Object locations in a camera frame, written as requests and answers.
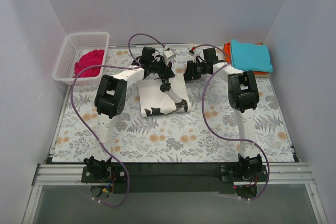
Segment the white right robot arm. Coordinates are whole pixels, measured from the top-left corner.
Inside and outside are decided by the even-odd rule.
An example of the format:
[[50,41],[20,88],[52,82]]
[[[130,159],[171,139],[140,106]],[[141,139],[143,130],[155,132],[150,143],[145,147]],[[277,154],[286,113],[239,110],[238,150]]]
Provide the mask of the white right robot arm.
[[259,103],[259,91],[255,75],[219,60],[215,48],[204,49],[203,54],[204,58],[195,56],[187,62],[184,80],[194,81],[210,74],[211,78],[218,75],[226,81],[229,104],[234,109],[239,131],[238,139],[229,139],[209,129],[218,138],[239,142],[238,161],[219,167],[221,180],[233,182],[238,178],[246,181],[256,178],[263,171],[263,151],[256,143],[255,109]]

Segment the white t shirt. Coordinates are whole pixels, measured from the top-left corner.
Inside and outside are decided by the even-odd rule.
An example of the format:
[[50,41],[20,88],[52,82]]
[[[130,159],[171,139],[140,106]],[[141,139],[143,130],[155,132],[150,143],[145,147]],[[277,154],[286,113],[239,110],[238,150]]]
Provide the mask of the white t shirt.
[[143,118],[192,110],[185,81],[177,74],[166,83],[162,79],[145,79],[138,82],[140,111]]

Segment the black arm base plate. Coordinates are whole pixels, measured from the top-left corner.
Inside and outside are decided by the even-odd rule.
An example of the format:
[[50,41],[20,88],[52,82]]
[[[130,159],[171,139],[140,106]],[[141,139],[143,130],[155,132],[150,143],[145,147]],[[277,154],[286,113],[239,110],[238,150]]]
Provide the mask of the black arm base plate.
[[88,173],[85,166],[82,170],[83,184],[103,188],[113,188],[115,194],[130,193],[186,193],[186,192],[219,192],[233,194],[234,183],[242,182],[250,188],[266,181],[267,171],[263,167],[258,177],[233,182],[223,182],[219,175],[219,167],[228,163],[127,163],[129,181],[126,183],[100,182]]

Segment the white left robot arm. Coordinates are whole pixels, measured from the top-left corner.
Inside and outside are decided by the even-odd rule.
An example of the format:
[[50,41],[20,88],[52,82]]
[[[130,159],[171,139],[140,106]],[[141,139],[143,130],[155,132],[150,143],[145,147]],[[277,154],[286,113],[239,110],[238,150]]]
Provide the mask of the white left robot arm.
[[107,157],[100,161],[94,156],[84,159],[88,173],[95,180],[117,183],[129,181],[126,166],[108,152],[104,141],[108,139],[108,135],[113,130],[117,116],[124,110],[129,86],[154,73],[163,81],[163,91],[172,91],[169,79],[175,75],[169,59],[173,56],[174,52],[170,48],[164,49],[161,55],[155,55],[155,48],[144,47],[141,56],[135,58],[130,67],[117,67],[123,71],[112,76],[105,74],[101,77],[94,100],[98,113],[98,132],[93,135]]

